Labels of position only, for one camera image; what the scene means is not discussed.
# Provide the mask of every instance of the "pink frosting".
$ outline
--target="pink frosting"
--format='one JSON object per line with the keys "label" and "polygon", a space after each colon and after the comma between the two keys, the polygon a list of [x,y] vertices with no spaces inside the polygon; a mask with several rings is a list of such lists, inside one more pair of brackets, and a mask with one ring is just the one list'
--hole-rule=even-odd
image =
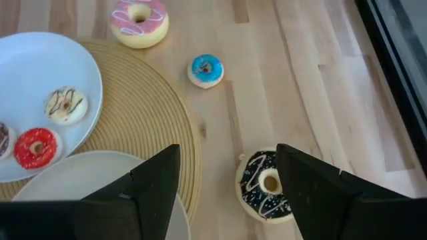
{"label": "pink frosting", "polygon": [[[151,9],[151,15],[149,19],[136,23],[129,17],[127,9],[131,5],[141,3],[148,5]],[[120,0],[111,14],[111,23],[118,27],[123,34],[143,35],[144,33],[152,33],[160,27],[166,15],[165,5],[159,0]]]}

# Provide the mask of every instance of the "round placemat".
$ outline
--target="round placemat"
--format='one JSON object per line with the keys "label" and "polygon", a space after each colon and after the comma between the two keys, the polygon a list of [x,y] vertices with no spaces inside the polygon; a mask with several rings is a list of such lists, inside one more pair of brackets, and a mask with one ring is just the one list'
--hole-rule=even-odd
{"label": "round placemat", "polygon": [[[191,220],[201,185],[201,147],[183,97],[140,52],[102,41],[82,45],[101,70],[103,106],[95,129],[76,153],[115,150],[149,159],[179,143],[178,193]],[[0,199],[11,199],[26,182],[0,184]]]}

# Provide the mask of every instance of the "white plate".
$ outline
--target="white plate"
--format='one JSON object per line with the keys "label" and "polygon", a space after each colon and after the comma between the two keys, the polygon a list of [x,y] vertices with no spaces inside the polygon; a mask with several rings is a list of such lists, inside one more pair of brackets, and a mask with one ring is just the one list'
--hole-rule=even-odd
{"label": "white plate", "polygon": [[[34,177],[13,200],[82,199],[125,175],[141,162],[135,156],[116,151],[92,151],[73,155]],[[178,196],[166,239],[190,240],[187,215]]]}
{"label": "white plate", "polygon": [[[89,110],[69,127],[52,123],[44,114],[44,100],[62,87],[72,86],[89,100]],[[17,135],[33,127],[56,130],[62,138],[62,157],[73,152],[91,133],[101,113],[102,81],[95,60],[75,41],[54,33],[18,33],[0,39],[0,121]],[[0,162],[0,182],[28,178],[13,156]]]}

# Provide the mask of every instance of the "donut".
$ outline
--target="donut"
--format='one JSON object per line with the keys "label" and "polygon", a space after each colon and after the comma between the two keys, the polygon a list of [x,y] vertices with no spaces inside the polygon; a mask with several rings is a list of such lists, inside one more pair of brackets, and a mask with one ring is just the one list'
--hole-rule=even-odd
{"label": "donut", "polygon": [[159,0],[120,0],[111,14],[113,34],[131,48],[159,43],[168,29],[169,15]]}
{"label": "donut", "polygon": [[293,218],[276,168],[276,150],[265,148],[242,159],[236,173],[236,193],[250,216],[264,223]]}
{"label": "donut", "polygon": [[54,163],[61,152],[62,142],[54,130],[34,128],[19,136],[13,156],[22,168],[36,170]]}
{"label": "donut", "polygon": [[208,89],[217,85],[224,76],[224,66],[221,61],[210,54],[203,54],[188,65],[189,80],[196,86]]}
{"label": "donut", "polygon": [[52,92],[45,102],[45,114],[58,125],[71,125],[87,112],[87,98],[72,87],[62,87]]}
{"label": "donut", "polygon": [[14,130],[4,123],[0,123],[0,160],[6,159],[13,150],[16,141]]}

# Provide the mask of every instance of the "wooden floor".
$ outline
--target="wooden floor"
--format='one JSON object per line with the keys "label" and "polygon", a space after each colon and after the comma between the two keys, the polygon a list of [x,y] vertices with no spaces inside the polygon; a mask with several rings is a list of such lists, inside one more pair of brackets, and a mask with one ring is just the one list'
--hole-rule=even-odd
{"label": "wooden floor", "polygon": [[[352,0],[162,0],[169,33],[140,51],[185,93],[203,136],[194,239],[301,239],[294,221],[252,220],[234,193],[237,156],[287,143],[410,197],[427,196],[407,132]],[[52,31],[115,41],[116,0],[0,0],[0,36]],[[217,55],[225,79],[194,87],[185,66]]]}

